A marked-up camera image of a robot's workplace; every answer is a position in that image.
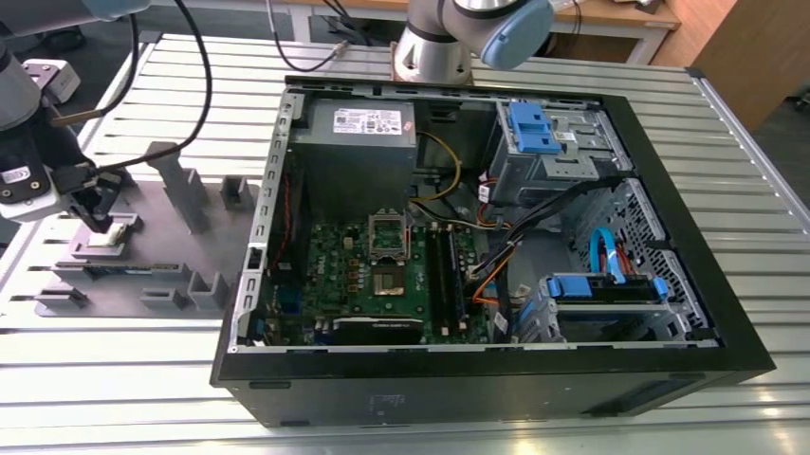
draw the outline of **wooden table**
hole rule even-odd
[[[216,0],[230,6],[253,3],[254,0]],[[349,14],[356,18],[404,21],[408,0],[341,0]],[[333,11],[320,0],[284,0],[276,2],[276,11],[292,18],[294,41],[310,43],[309,17],[332,16]],[[680,22],[665,5],[655,14],[635,9],[633,4],[616,4],[612,0],[584,0],[581,5],[581,35],[595,35],[636,40],[625,60],[628,64],[648,64],[669,30],[677,29]],[[556,13],[552,32],[571,33],[576,9]]]

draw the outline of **open computer tower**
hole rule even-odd
[[[265,426],[632,415],[772,368],[624,98],[286,80],[210,376]]]

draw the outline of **white label sticker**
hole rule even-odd
[[[22,166],[21,168],[3,171],[0,173],[0,176],[2,177],[2,183],[9,185],[11,183],[21,182],[30,177],[30,169],[27,169],[27,166]]]
[[[572,142],[576,142],[576,136],[573,135],[573,133],[555,131],[553,137],[556,138],[556,140],[569,140]]]
[[[402,115],[400,111],[337,109],[333,111],[332,130],[348,135],[400,135]]]
[[[495,326],[503,333],[505,333],[505,329],[508,328],[508,321],[500,313],[495,315]]]
[[[479,185],[479,201],[484,204],[489,203],[489,187]]]

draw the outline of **ram slot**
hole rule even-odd
[[[465,318],[452,232],[432,230],[425,247],[432,331],[445,336],[457,333],[459,321]]]

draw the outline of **floor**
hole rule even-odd
[[[194,9],[193,17],[200,30],[212,36],[234,38],[269,38],[266,16],[242,11],[218,9]],[[188,33],[182,17],[173,8],[150,7],[137,15],[142,30],[160,30],[166,33]],[[292,38],[288,18],[276,17],[276,26],[282,40]],[[346,35],[329,33],[330,26],[324,20],[312,21],[312,40],[334,43]],[[96,23],[82,26],[86,45],[61,56],[70,62],[82,85],[70,102],[61,108],[65,114],[81,112],[94,107],[114,72],[129,52],[129,26],[126,22]],[[401,27],[390,24],[372,25],[369,34],[378,45],[385,45],[398,37]],[[42,49],[22,53],[26,58],[48,58]],[[764,125],[753,132],[753,138],[771,158],[781,175],[804,201],[810,205],[810,108],[799,113],[785,102],[772,113]]]

